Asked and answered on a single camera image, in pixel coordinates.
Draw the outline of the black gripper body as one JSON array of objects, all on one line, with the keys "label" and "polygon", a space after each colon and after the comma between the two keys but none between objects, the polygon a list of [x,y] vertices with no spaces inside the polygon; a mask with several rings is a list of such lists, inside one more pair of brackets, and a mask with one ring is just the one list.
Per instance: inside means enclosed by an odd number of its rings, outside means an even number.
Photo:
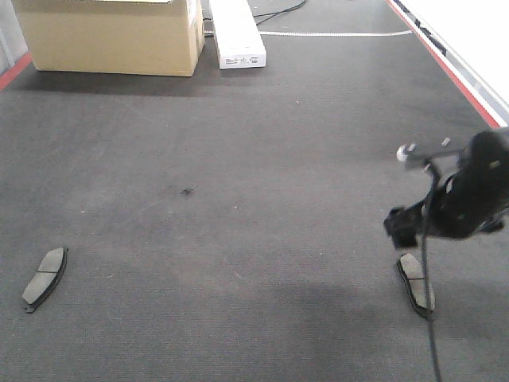
[{"label": "black gripper body", "polygon": [[397,152],[410,168],[428,168],[433,183],[425,199],[394,207],[383,225],[396,248],[415,248],[417,235],[462,240],[502,230],[508,215],[508,130],[482,131],[461,150]]}]

